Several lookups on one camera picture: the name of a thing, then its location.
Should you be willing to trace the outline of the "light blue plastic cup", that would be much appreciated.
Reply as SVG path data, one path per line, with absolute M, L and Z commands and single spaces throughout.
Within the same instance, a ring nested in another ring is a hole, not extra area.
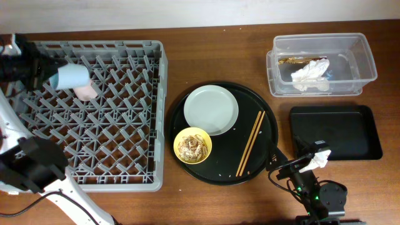
M 54 90 L 80 88 L 90 84 L 89 71 L 80 64 L 67 64 L 59 67 L 49 82 Z

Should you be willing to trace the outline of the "pink plastic cup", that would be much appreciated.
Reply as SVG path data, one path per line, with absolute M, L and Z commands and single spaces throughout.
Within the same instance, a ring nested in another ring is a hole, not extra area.
M 98 96 L 97 92 L 94 90 L 92 85 L 94 82 L 90 80 L 89 84 L 82 87 L 75 87 L 73 89 L 74 93 L 76 94 L 77 98 L 81 101 L 90 101 Z

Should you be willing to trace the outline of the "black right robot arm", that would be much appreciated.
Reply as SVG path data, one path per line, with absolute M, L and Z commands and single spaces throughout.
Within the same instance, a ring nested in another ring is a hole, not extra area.
M 239 115 L 232 131 L 211 134 L 203 128 L 192 126 L 184 118 L 184 103 L 176 106 L 171 116 L 171 144 L 175 158 L 193 177 L 209 184 L 228 186 L 244 183 L 262 170 L 269 174 L 277 171 L 277 179 L 286 179 L 284 191 L 292 194 L 308 211 L 307 216 L 297 217 L 299 224 L 319 223 L 328 216 L 327 185 L 318 181 L 311 166 L 330 154 L 324 141 L 298 143 L 306 153 L 292 161 L 278 149 L 278 125 L 265 100 L 252 90 L 234 83 L 218 83 L 234 94 Z M 178 146 L 190 135 L 200 135 L 208 148 L 207 154 L 197 162 L 187 162 L 180 155 Z

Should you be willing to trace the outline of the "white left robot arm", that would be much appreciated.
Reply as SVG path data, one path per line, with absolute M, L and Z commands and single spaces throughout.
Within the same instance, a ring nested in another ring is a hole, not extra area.
M 31 134 L 9 104 L 46 83 L 54 90 L 88 87 L 87 67 L 46 56 L 22 34 L 11 34 L 1 36 L 1 82 L 23 85 L 14 94 L 1 94 L 1 182 L 40 194 L 36 204 L 47 199 L 76 224 L 117 224 L 79 187 L 59 145 Z

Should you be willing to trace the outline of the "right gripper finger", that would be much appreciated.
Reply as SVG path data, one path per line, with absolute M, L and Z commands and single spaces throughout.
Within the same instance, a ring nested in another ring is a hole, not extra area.
M 266 171 L 272 171 L 273 169 L 283 165 L 287 160 L 287 157 L 277 147 L 277 144 L 268 141 Z
M 297 158 L 314 154 L 312 144 L 304 141 L 297 135 L 294 136 L 294 147 Z

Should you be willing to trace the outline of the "grey round plate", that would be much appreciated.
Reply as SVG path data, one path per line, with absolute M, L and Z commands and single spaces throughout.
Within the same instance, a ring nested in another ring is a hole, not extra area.
M 236 98 L 221 86 L 201 86 L 192 91 L 184 102 L 184 118 L 189 126 L 200 128 L 210 136 L 229 131 L 238 116 Z

